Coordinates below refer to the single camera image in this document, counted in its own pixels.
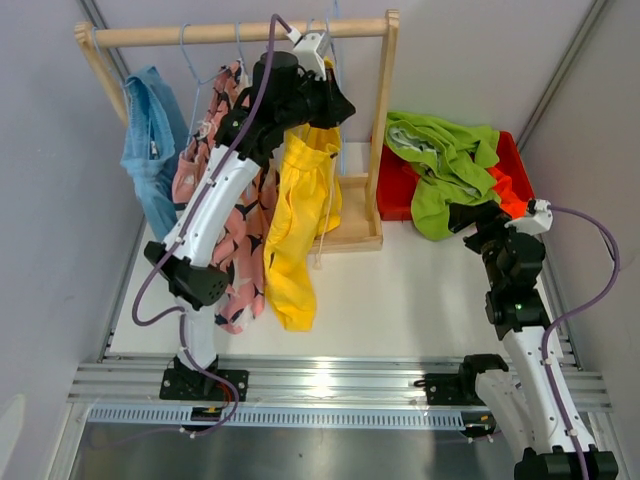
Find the blue hanger of yellow shorts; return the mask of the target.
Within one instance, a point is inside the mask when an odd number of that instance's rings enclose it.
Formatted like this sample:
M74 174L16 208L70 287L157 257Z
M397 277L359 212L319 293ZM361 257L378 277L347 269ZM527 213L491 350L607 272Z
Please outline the blue hanger of yellow shorts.
M346 119L347 114L347 100L341 92L342 83L342 68L340 65L340 56L338 55L339 49L336 47L336 41L334 39L330 22L340 18L340 5L338 0L332 1L331 10L326 12L325 15L325 30L328 34L329 47L331 55L333 57L332 67L330 69L331 78L329 81L329 98L330 105L335 108L334 113L329 114L330 121L334 125L342 124Z

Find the pink patterned shorts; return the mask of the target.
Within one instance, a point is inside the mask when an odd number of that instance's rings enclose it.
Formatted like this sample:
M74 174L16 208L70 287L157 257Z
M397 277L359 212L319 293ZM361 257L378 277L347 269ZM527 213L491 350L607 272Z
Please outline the pink patterned shorts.
M241 60L223 66L213 80L213 95L204 118L180 153L172 196L187 203L204 176L214 136L224 116L235 106L249 79ZM274 215L279 174L262 169L236 202L212 254L211 264L229 276L230 283L215 307L215 324L240 334L265 308L263 249Z

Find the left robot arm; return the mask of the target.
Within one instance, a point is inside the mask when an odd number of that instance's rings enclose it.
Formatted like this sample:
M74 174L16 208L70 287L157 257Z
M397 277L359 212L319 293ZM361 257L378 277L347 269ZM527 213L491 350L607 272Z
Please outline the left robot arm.
M212 398L233 391L234 377L218 371L210 313L226 293L229 274L212 262L214 248L243 191L269 165L288 130L307 125L323 132L355 114L340 91L333 66L318 53L265 53L216 130L203 178L178 223L144 256L151 274L166 281L179 315L179 351L164 372L161 398Z

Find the blue hanger of pink shorts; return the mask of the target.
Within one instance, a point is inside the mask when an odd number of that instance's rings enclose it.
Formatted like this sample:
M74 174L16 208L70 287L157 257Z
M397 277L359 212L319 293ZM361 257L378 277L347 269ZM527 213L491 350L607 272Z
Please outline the blue hanger of pink shorts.
M195 93L194 93L194 97L193 97L193 104L192 104L192 109L191 109L191 116L190 116L190 121L189 121L189 134L192 135L195 132L195 122L196 122L196 116L197 116L197 110L198 110L198 105L199 105L199 100L200 100L200 94L201 94L201 89L203 86L212 83L217 77L219 77L218 73L215 73L213 75L211 75L208 78L202 78L197 69L196 66L194 65L193 61L191 60L191 57L189 56L189 53L187 51L186 48L186 42L185 42L185 32L186 29L190 26L190 23L184 23L181 27L180 27L180 32L179 32L179 48L181 51L181 54L183 56L183 59L185 60L188 70L190 72L190 75L193 79L193 81L195 82Z

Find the yellow shorts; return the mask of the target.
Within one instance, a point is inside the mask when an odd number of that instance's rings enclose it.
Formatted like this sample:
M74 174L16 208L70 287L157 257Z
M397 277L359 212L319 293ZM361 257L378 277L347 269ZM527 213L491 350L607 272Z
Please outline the yellow shorts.
M315 240L324 240L341 224L343 199L336 176L341 150L338 127L305 124L285 134L263 260L266 300L289 332L307 332L313 326L317 301L307 257Z

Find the red plastic tray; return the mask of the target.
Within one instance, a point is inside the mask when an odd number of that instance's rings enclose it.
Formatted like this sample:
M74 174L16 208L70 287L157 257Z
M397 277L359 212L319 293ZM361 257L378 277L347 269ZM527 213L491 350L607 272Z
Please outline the red plastic tray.
M494 166L514 176L517 171L527 177L516 143L509 132L501 131L496 148L499 161ZM377 206L384 221L408 221L410 205L420 176L386 145L383 146L376 192Z

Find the light blue shorts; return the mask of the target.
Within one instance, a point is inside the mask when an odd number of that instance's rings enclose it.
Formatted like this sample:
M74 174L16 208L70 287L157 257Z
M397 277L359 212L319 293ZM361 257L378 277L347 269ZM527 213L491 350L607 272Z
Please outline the light blue shorts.
M189 130L172 89L156 67L132 73L125 92L128 126L120 164L133 182L151 231L162 240L177 222L172 183Z

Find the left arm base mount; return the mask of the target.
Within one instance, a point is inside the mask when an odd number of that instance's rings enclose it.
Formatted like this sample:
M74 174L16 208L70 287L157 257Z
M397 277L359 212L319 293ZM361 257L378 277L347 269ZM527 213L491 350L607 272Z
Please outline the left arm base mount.
M250 376L248 370L220 369L216 374L236 388L240 402L246 400ZM171 368L164 371L159 398L222 402L226 396L220 382L214 382L211 378L190 369Z

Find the green shorts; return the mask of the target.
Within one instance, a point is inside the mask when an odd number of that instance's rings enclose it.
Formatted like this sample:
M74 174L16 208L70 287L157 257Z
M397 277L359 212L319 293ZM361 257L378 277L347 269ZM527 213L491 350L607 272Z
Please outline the green shorts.
M489 125L464 126L445 119L402 111L386 117L385 145L419 175L411 200L416 229L430 241L452 235L450 206L498 203L496 166L500 132Z

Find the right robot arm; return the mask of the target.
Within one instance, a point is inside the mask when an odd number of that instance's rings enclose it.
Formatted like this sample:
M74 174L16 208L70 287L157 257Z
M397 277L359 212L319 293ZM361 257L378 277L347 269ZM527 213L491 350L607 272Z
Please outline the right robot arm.
M614 479L615 455L597 446L582 421L553 344L570 316L550 320L536 288L546 258L538 237L559 210L532 199L514 219L493 201L452 205L450 231L476 229L464 243L484 263L486 314L508 354L466 357L456 389L464 401L489 408L514 454L515 478Z

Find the wooden clothes rack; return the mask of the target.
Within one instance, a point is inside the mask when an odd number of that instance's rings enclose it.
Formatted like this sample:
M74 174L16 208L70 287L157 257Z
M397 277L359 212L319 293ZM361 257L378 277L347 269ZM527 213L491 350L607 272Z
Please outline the wooden clothes rack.
M376 189L399 24L400 16L396 9L387 10L382 18L338 19L329 23L328 31L333 38L380 37L382 46L371 140L368 143L346 144L346 163L355 171L339 177L343 198L342 221L339 227L314 241L312 253L377 251L382 248L383 232ZM110 48L178 45L180 28L171 26L94 30L92 24L79 22L74 28L74 36L115 112L126 124L128 115L124 96L116 78L109 72L114 63L103 59L101 55Z

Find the orange shorts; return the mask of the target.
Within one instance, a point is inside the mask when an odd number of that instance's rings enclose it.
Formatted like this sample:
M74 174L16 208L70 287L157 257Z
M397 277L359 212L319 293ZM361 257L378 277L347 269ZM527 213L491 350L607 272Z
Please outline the orange shorts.
M489 168L488 173L496 181L493 190L499 197L500 208L512 219L524 217L529 201L534 198L528 177L521 171L511 176L497 167Z

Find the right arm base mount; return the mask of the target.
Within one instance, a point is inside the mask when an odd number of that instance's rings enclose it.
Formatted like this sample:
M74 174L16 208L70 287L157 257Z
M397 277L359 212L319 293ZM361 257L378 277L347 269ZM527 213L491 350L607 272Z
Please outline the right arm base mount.
M423 390L430 406L482 406L475 387L462 374L425 374L413 382Z

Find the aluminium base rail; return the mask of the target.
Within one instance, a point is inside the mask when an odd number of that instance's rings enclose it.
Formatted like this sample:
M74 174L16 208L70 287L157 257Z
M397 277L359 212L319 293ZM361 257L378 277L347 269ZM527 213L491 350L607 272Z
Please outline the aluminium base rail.
M454 374L460 358L222 356L223 369L249 372L246 406L389 409L424 407L413 383L425 374ZM83 363L67 400L158 404L165 357L107 358Z

